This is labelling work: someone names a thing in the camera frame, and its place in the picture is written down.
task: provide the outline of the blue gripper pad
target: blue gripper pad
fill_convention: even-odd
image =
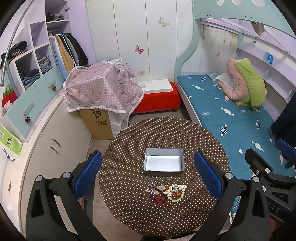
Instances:
[[[222,199],[222,183],[203,155],[197,151],[193,163],[212,197]]]
[[[296,150],[288,143],[279,139],[276,142],[276,147],[291,161],[296,161]]]
[[[103,155],[99,151],[91,157],[91,160],[88,160],[88,164],[74,182],[74,196],[77,199],[86,195],[87,190],[96,178],[96,174],[100,170],[102,163]]]

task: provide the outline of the brown tablecloth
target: brown tablecloth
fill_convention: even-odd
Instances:
[[[146,177],[143,162],[147,147],[183,148],[182,177]],[[121,132],[108,146],[99,172],[100,189],[112,214],[143,235],[174,236],[201,225],[217,200],[212,198],[193,165],[193,155],[202,150],[212,162],[229,171],[227,156],[218,140],[191,121],[157,117],[138,122]],[[151,200],[146,193],[153,181],[158,185],[187,185],[184,198],[170,209]]]

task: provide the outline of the red butterfly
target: red butterfly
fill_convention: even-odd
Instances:
[[[141,54],[145,49],[139,49],[139,46],[137,45],[135,52],[138,52],[139,54]]]

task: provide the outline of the green and white package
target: green and white package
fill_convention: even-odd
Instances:
[[[1,155],[14,160],[20,155],[22,142],[0,125],[0,152]]]

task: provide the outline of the round cutout hole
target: round cutout hole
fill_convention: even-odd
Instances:
[[[265,5],[265,0],[252,0],[252,2],[257,6],[257,7],[263,7]]]
[[[240,5],[242,3],[242,0],[232,0],[232,2],[235,4],[235,5]]]
[[[216,2],[219,6],[222,6],[224,4],[224,0],[217,0]]]

